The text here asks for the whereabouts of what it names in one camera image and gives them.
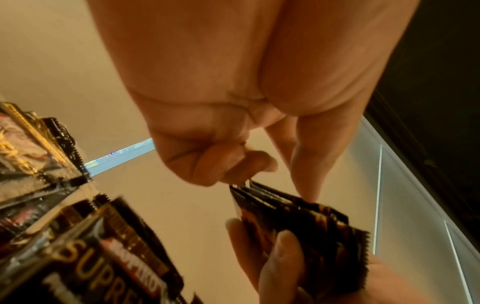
hand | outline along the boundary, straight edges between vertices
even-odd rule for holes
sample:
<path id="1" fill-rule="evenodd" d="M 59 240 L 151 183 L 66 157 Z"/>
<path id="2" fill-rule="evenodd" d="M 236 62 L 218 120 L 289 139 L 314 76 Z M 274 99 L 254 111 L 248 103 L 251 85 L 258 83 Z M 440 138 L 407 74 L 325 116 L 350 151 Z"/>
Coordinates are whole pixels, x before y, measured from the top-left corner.
<path id="1" fill-rule="evenodd" d="M 307 201 L 356 133 L 418 2 L 88 1 L 175 174 L 213 185 L 275 171 L 245 148 L 265 128 Z"/>
<path id="2" fill-rule="evenodd" d="M 240 267 L 258 291 L 260 304 L 315 304 L 299 288 L 305 264 L 302 248 L 293 233 L 280 232 L 270 257 L 266 258 L 251 242 L 240 220 L 227 221 L 226 228 Z M 431 304 L 374 255 L 369 257 L 368 268 L 365 290 L 330 297 L 321 303 Z"/>

black surface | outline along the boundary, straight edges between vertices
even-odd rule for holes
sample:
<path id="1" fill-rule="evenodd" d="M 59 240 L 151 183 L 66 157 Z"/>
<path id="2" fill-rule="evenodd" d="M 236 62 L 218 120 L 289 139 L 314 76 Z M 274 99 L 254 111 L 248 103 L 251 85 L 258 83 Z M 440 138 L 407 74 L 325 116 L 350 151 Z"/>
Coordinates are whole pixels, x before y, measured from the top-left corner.
<path id="1" fill-rule="evenodd" d="M 480 2 L 424 0 L 367 114 L 480 243 Z"/>

beige ceiling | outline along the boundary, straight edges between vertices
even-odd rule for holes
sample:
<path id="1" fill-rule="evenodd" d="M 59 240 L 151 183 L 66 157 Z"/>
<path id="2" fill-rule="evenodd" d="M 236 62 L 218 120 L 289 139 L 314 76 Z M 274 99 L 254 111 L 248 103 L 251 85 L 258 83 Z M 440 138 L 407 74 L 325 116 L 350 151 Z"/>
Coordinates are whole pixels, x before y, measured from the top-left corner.
<path id="1" fill-rule="evenodd" d="M 0 1 L 0 94 L 58 117 L 87 160 L 149 137 L 82 0 Z"/>

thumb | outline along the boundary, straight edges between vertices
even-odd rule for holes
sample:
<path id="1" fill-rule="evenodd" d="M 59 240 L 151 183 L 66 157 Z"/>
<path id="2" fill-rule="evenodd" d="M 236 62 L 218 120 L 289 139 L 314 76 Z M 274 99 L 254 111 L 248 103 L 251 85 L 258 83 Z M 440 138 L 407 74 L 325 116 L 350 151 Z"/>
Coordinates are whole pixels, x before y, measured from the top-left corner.
<path id="1" fill-rule="evenodd" d="M 260 304 L 293 303 L 304 268 L 304 255 L 299 241 L 290 231 L 280 232 L 260 273 Z"/>

